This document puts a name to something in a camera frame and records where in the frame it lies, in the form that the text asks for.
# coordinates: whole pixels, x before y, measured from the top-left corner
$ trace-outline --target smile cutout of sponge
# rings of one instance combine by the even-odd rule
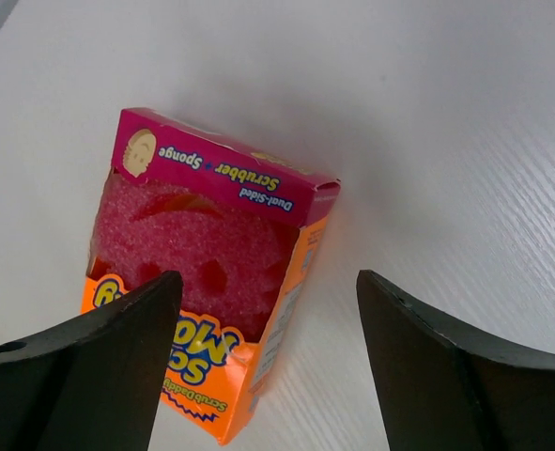
[[[134,289],[181,272],[181,308],[208,314],[257,342],[277,300],[298,229],[218,205],[185,188],[119,174],[106,182],[92,251]]]

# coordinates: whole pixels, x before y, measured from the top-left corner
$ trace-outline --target tabletop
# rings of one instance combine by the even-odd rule
[[[0,31],[0,343],[79,312],[118,112],[151,106],[343,192],[238,450],[387,450],[373,269],[555,352],[555,0],[20,0]],[[161,405],[150,450],[217,449]]]

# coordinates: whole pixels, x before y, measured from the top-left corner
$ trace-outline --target cardboard box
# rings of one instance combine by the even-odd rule
[[[113,174],[133,185],[145,186],[151,180],[176,184],[210,202],[299,230],[258,342],[246,342],[240,330],[222,326],[213,316],[180,312],[162,401],[226,444],[254,413],[340,182],[146,108],[122,111]],[[125,292],[121,274],[108,273],[92,246],[82,313]]]

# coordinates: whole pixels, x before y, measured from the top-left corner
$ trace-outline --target sponge package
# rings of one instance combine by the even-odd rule
[[[82,312],[179,271],[162,400],[228,443],[254,412],[339,190],[228,137],[123,110]]]

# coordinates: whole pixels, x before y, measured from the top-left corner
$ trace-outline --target sponge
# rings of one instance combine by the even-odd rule
[[[298,229],[219,205],[173,184],[106,181],[92,250],[134,289],[164,271],[183,277],[181,308],[257,342],[277,301]]]

